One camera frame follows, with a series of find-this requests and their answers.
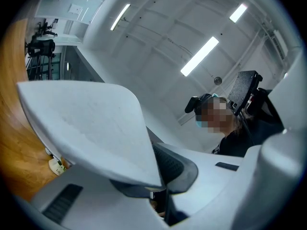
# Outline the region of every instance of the round ceiling fixture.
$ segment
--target round ceiling fixture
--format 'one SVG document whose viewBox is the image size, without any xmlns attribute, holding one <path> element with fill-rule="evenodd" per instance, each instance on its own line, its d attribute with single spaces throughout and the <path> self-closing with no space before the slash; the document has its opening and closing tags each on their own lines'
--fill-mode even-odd
<svg viewBox="0 0 307 230">
<path fill-rule="evenodd" d="M 220 77 L 216 77 L 216 78 L 214 79 L 214 83 L 215 83 L 215 85 L 221 85 L 222 79 L 221 79 Z"/>
</svg>

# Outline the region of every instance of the ceiling light strip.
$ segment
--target ceiling light strip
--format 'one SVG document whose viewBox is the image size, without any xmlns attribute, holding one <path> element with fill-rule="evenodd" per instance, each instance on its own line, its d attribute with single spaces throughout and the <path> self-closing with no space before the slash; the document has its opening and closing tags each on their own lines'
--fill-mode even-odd
<svg viewBox="0 0 307 230">
<path fill-rule="evenodd" d="M 84 15 L 82 16 L 82 19 L 81 19 L 82 21 L 87 11 L 88 11 L 88 8 L 86 9 L 86 11 L 84 12 Z"/>
<path fill-rule="evenodd" d="M 194 57 L 181 69 L 181 73 L 188 76 L 210 53 L 211 50 L 219 43 L 219 41 L 213 36 L 209 41 L 194 55 Z"/>
<path fill-rule="evenodd" d="M 118 17 L 116 18 L 116 20 L 114 21 L 112 27 L 111 27 L 111 31 L 114 31 L 115 27 L 117 26 L 119 20 L 121 19 L 121 17 L 124 15 L 124 13 L 127 11 L 127 9 L 130 7 L 130 4 L 127 4 L 124 9 L 120 12 L 120 14 L 118 15 Z"/>
<path fill-rule="evenodd" d="M 229 17 L 230 20 L 232 20 L 234 23 L 238 21 L 238 19 L 241 17 L 241 15 L 245 12 L 247 9 L 247 6 L 244 4 L 241 4 L 236 11 Z"/>
</svg>

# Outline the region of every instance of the wooden floor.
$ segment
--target wooden floor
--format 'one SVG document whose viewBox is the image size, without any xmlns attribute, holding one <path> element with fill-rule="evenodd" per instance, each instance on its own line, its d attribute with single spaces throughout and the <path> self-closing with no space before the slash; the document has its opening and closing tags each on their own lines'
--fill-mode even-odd
<svg viewBox="0 0 307 230">
<path fill-rule="evenodd" d="M 45 147 L 21 108 L 16 83 L 28 81 L 24 62 L 27 20 L 10 25 L 0 44 L 0 172 L 10 191 L 25 200 L 56 175 Z"/>
</svg>

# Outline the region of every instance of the white curved panel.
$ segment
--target white curved panel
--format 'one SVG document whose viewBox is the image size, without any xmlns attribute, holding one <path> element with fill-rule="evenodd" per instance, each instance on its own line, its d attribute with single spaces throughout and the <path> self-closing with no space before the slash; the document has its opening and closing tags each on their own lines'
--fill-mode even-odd
<svg viewBox="0 0 307 230">
<path fill-rule="evenodd" d="M 81 81 L 22 82 L 17 87 L 45 145 L 110 179 L 161 186 L 139 101 L 128 89 Z"/>
</svg>

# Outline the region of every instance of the white ceiling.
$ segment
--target white ceiling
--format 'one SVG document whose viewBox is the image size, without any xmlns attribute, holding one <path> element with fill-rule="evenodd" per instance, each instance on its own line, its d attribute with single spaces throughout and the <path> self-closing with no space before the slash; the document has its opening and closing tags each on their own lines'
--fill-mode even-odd
<svg viewBox="0 0 307 230">
<path fill-rule="evenodd" d="M 130 8 L 110 31 L 127 3 Z M 229 16 L 241 3 L 248 10 L 233 23 Z M 257 22 L 264 15 L 248 0 L 117 0 L 112 5 L 106 0 L 101 10 L 97 16 L 101 19 L 105 13 L 103 23 L 93 20 L 85 35 L 88 47 L 103 50 L 127 66 L 189 130 L 195 123 L 182 122 L 189 99 L 213 91 L 227 94 L 244 57 L 259 48 L 264 35 Z M 218 46 L 183 76 L 180 70 L 212 36 L 219 40 Z M 215 86 L 215 77 L 223 79 L 223 90 Z M 192 132 L 204 144 L 208 137 L 198 131 Z"/>
<path fill-rule="evenodd" d="M 131 0 L 124 15 L 128 22 L 121 21 L 114 31 L 119 37 L 111 53 L 125 62 L 179 119 L 190 97 L 211 92 L 213 79 L 226 76 L 259 30 L 249 13 L 236 24 L 229 20 L 242 2 Z M 219 45 L 184 77 L 182 67 L 212 36 Z"/>
</svg>

